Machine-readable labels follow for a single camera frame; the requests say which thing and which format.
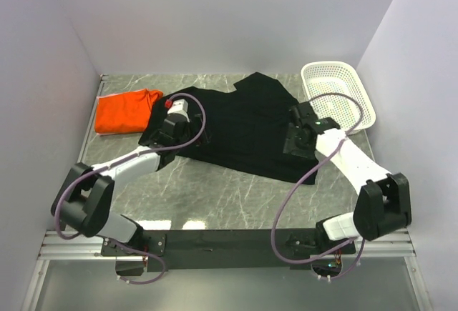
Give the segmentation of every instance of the orange shirt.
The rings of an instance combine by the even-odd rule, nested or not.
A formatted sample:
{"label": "orange shirt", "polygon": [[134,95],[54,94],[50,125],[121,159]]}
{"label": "orange shirt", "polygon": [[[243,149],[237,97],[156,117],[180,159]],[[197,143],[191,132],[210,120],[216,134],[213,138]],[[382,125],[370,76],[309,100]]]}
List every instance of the orange shirt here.
{"label": "orange shirt", "polygon": [[98,134],[143,132],[148,125],[152,105],[163,95],[161,91],[141,89],[100,97],[94,130]]}

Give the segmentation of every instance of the plastic basket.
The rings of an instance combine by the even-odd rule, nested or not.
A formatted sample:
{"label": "plastic basket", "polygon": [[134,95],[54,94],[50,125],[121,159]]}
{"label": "plastic basket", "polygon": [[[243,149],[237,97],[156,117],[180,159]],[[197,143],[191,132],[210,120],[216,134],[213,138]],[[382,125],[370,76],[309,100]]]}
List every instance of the plastic basket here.
{"label": "plastic basket", "polygon": [[[353,97],[363,107],[363,121],[353,133],[374,124],[374,108],[356,70],[349,64],[339,61],[309,63],[302,68],[301,76],[308,99],[322,93],[339,92]],[[344,130],[350,129],[359,118],[356,105],[343,97],[323,97],[311,104],[318,117],[332,117]]]}

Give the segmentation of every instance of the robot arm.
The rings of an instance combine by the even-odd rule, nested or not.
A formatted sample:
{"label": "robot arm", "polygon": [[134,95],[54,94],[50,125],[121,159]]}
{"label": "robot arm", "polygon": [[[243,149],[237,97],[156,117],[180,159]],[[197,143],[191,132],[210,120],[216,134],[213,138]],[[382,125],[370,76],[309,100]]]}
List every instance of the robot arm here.
{"label": "robot arm", "polygon": [[318,119],[308,102],[293,107],[291,119],[284,152],[309,157],[316,149],[329,157],[343,140],[331,162],[359,197],[354,212],[322,222],[327,238],[338,241],[362,236],[374,240],[411,223],[409,183],[404,175],[392,175],[376,164],[334,120]]}
{"label": "robot arm", "polygon": [[[156,147],[171,147],[186,142],[193,137],[195,129],[200,128],[200,121],[200,117],[196,116],[192,124],[187,115],[187,102],[184,99],[177,100],[169,108],[162,128],[153,134],[153,142]],[[88,172],[108,167],[107,170],[84,180],[74,188],[68,200],[62,205],[61,219],[86,237],[98,235],[133,244],[132,240],[135,240],[135,235],[141,227],[133,220],[109,210],[112,196],[122,190],[128,182],[162,169],[176,154],[177,150],[152,152],[151,148],[140,146],[126,155],[91,167],[81,162],[77,163],[67,175],[52,205],[51,213],[54,215],[63,191],[75,179]],[[118,164],[127,157],[133,158]]]}

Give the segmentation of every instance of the black joint housing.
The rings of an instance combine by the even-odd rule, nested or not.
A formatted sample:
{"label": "black joint housing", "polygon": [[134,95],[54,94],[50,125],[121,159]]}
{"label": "black joint housing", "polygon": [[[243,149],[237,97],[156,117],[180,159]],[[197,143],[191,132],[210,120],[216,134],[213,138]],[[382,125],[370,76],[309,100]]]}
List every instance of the black joint housing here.
{"label": "black joint housing", "polygon": [[291,122],[286,132],[284,154],[315,159],[316,140],[329,129],[340,129],[332,118],[318,119],[310,102],[301,102],[290,108]]}
{"label": "black joint housing", "polygon": [[[54,216],[57,203],[67,187],[82,175],[91,172],[92,168],[84,163],[76,163],[69,171],[64,184],[51,206]],[[60,219],[65,224],[86,237],[95,236],[108,220],[109,208],[112,203],[115,182],[111,177],[96,174],[80,182],[62,204]],[[81,194],[82,190],[89,191],[89,196]]]}
{"label": "black joint housing", "polygon": [[167,115],[162,127],[153,134],[153,141],[164,147],[182,144],[189,138],[189,122],[185,116],[178,113]]}
{"label": "black joint housing", "polygon": [[411,224],[409,182],[403,174],[388,174],[386,179],[361,188],[353,214],[359,234],[374,240]]}

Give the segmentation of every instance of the gray marble surface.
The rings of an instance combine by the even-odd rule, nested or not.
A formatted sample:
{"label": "gray marble surface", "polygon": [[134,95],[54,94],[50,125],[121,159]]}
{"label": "gray marble surface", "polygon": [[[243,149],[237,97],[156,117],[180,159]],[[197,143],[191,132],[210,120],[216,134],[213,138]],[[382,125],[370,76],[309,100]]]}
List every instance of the gray marble surface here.
{"label": "gray marble surface", "polygon": [[[189,86],[235,90],[243,74],[173,74],[104,76],[102,95],[138,89],[159,89],[165,94]],[[300,102],[305,101],[298,74],[271,74]],[[106,162],[137,147],[140,134],[98,136],[93,125],[84,146],[87,164]],[[364,131],[351,139],[371,156]],[[280,203],[293,184],[237,172],[178,157],[159,172],[130,182],[114,196],[112,210],[148,227],[172,229],[270,228]],[[314,227],[315,222],[352,211],[356,193],[332,164],[318,172],[314,186],[301,186],[281,217],[279,227]]]}

